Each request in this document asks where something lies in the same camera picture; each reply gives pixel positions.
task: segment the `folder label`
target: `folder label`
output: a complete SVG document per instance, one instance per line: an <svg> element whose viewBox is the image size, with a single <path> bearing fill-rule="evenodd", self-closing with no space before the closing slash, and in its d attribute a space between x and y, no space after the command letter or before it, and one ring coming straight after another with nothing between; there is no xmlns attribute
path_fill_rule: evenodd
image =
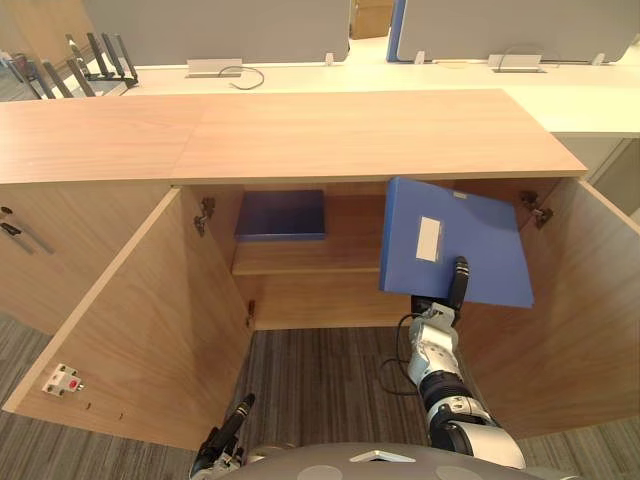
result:
<svg viewBox="0 0 640 480"><path fill-rule="evenodd" d="M434 218L420 218L418 249L416 258L435 262L438 259L438 240L440 239L440 222Z"/></svg>

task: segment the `gray partition panel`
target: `gray partition panel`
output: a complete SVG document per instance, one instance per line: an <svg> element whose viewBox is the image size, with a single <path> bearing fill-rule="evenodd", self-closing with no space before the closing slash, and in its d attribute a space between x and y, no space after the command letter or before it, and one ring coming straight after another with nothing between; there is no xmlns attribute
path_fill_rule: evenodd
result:
<svg viewBox="0 0 640 480"><path fill-rule="evenodd" d="M349 0L84 1L96 31L121 34L136 65L342 61L349 50Z"/></svg>
<svg viewBox="0 0 640 480"><path fill-rule="evenodd" d="M543 60L618 60L640 33L640 0L407 0L398 59L486 59L512 49Z"/></svg>

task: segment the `cable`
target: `cable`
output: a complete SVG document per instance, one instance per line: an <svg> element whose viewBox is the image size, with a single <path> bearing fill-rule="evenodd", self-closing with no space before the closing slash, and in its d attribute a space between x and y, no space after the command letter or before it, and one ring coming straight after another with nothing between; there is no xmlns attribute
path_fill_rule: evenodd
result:
<svg viewBox="0 0 640 480"><path fill-rule="evenodd" d="M223 72L226 72L227 70L230 70L232 68L239 68L240 70L250 70L250 71L256 72L258 75L260 75L260 81L258 83L256 83L255 85L251 85L250 87L241 87L240 85L236 85L233 82L229 82L229 85L231 85L234 88L237 88L238 90L253 90L254 88L258 88L260 85L262 85L264 83L264 73L262 73L257 68L244 67L242 65L229 65L228 67L224 67L222 70L220 70L218 72L218 77L221 77Z"/></svg>
<svg viewBox="0 0 640 480"><path fill-rule="evenodd" d="M382 373L382 371L384 370L384 366L388 365L391 362L396 362L397 360L395 358L387 358L384 362L382 362L380 364L380 373ZM400 360L400 363L409 363L406 360ZM400 397L412 397L414 395L416 395L418 393L417 390L412 390L410 392L399 392L397 390L391 390L390 388L387 388L384 386L384 383L382 383L382 375L380 375L380 388L382 388L383 391L385 391L386 393L389 393L391 395L398 395Z"/></svg>
<svg viewBox="0 0 640 480"><path fill-rule="evenodd" d="M421 317L422 315L419 313L408 313L407 315L404 315L400 321L398 322L398 326L396 327L396 356L392 357L392 358L388 358L386 359L384 362L382 362L380 364L380 368L379 368L379 372L382 372L382 369L384 368L385 365L387 365L390 362L396 362L398 364L398 369L400 370L400 373L402 373L402 376L404 378L406 378L409 383L411 385L413 385L413 380L411 380L411 377L409 377L409 374L406 372L406 370L404 368L402 368L402 364L403 363L409 363L408 360L401 360L400 359L400 329L402 328L402 324L408 319L408 318L418 318ZM380 381L380 387L382 388L382 390L384 390L387 393L390 393L392 395L398 395L398 396L412 396L412 395L417 395L418 394L418 390L414 390L412 392L398 392L395 390L391 390L387 387L385 387L382 383L382 381Z"/></svg>

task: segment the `cabinet shelf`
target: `cabinet shelf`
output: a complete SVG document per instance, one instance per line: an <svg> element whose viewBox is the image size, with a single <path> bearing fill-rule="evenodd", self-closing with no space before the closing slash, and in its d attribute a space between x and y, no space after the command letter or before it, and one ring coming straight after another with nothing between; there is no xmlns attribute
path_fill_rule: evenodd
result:
<svg viewBox="0 0 640 480"><path fill-rule="evenodd" d="M239 243L234 275L377 272L384 195L326 196L326 238Z"/></svg>

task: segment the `white desk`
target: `white desk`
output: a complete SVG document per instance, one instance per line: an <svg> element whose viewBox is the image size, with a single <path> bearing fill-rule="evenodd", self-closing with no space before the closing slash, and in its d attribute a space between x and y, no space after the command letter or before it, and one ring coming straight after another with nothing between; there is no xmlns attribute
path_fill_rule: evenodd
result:
<svg viewBox="0 0 640 480"><path fill-rule="evenodd" d="M254 72L233 79L186 78L186 65L137 67L140 84L125 95L502 88L550 132L640 136L640 44L630 47L615 65L545 65L545 74L498 74L484 63L387 63L387 41L386 37L351 40L347 60L331 67L251 65L264 73L265 82L248 92L236 90L229 82L251 85L258 80ZM95 61L89 67L98 71ZM77 87L73 77L65 83Z"/></svg>

